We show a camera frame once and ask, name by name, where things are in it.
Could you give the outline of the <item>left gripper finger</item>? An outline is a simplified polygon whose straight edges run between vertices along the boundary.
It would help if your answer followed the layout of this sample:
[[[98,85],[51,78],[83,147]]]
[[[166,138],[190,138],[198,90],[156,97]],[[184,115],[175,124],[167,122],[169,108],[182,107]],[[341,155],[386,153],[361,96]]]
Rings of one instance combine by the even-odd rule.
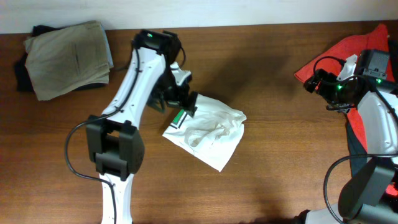
[[[184,112],[186,112],[192,118],[197,110],[197,98],[198,93],[193,91],[191,93],[183,93],[182,95],[178,95],[174,99],[166,100],[166,104],[168,107],[184,110]]]
[[[165,113],[165,101],[163,94],[160,92],[152,92],[147,100],[147,106],[160,113]]]

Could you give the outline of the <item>white t-shirt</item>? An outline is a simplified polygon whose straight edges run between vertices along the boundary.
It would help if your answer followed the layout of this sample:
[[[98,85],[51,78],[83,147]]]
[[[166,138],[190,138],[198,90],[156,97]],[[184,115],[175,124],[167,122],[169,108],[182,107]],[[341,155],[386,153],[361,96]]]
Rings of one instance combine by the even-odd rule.
[[[180,110],[163,137],[222,171],[244,134],[246,115],[223,102],[198,95],[194,116]]]

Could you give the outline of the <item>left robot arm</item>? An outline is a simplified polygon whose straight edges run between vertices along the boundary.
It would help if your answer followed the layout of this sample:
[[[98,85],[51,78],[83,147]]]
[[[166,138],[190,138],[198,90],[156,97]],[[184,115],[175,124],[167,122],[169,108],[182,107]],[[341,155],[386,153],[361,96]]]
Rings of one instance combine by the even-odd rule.
[[[132,181],[145,153],[139,133],[145,106],[195,114],[198,94],[190,91],[192,74],[176,62],[182,51],[173,32],[140,31],[132,41],[131,62],[118,92],[101,116],[88,118],[89,158],[103,187],[102,223],[132,223]]]

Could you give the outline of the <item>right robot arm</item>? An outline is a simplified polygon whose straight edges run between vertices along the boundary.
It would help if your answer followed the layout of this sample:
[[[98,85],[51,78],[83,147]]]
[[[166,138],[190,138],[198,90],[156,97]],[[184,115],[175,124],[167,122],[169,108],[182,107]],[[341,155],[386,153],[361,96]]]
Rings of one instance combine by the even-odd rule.
[[[397,84],[386,78],[389,54],[366,49],[339,61],[339,75],[313,69],[303,86],[323,97],[328,111],[356,109],[362,119],[368,151],[335,161],[323,181],[322,210],[306,210],[294,223],[397,223],[397,197],[387,193],[397,187]],[[328,199],[332,170],[344,161],[366,163],[344,185],[338,203]]]

